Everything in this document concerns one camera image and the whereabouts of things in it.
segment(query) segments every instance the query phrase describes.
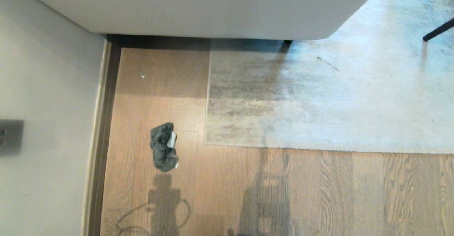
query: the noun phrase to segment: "baseboard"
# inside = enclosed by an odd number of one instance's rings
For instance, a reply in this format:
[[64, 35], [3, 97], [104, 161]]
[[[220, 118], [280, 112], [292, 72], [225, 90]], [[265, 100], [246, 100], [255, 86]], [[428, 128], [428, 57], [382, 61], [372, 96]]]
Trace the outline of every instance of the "baseboard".
[[109, 148], [110, 124], [114, 108], [123, 36], [107, 35], [101, 72], [101, 89], [94, 126], [93, 150], [89, 168], [86, 207], [83, 219], [83, 235], [99, 236], [103, 203], [104, 176]]

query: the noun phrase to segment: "area rug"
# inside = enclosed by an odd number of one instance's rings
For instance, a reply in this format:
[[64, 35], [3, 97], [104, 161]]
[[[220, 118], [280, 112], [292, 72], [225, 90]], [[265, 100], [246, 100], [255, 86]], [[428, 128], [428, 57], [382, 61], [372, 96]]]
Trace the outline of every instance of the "area rug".
[[453, 14], [369, 0], [328, 39], [212, 40], [205, 143], [454, 153], [454, 32], [422, 41]]

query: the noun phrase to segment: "black chair leg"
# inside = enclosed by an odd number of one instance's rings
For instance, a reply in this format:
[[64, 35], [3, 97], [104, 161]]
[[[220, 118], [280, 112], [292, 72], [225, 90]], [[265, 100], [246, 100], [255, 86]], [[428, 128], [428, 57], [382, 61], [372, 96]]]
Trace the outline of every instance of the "black chair leg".
[[444, 31], [450, 29], [454, 27], [454, 18], [446, 23], [444, 23], [443, 25], [441, 25], [440, 27], [438, 27], [437, 29], [435, 29], [434, 31], [430, 32], [429, 34], [426, 34], [424, 37], [423, 37], [423, 40], [424, 41], [428, 41], [430, 39], [432, 39], [433, 37], [436, 37], [437, 35], [443, 33]]

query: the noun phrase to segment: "wall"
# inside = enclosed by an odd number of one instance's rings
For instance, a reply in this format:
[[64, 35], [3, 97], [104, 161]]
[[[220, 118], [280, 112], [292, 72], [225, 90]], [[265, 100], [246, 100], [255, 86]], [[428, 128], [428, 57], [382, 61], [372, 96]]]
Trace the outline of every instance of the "wall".
[[24, 120], [0, 154], [0, 235], [81, 234], [103, 45], [38, 0], [0, 0], [0, 119]]

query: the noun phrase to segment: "wooden floor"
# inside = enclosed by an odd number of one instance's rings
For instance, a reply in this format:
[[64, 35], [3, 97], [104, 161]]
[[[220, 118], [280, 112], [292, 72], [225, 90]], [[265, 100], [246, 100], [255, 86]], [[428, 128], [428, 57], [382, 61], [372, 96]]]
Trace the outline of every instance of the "wooden floor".
[[[123, 48], [101, 235], [454, 235], [454, 157], [204, 145], [209, 40]], [[173, 122], [179, 167], [153, 166]]]

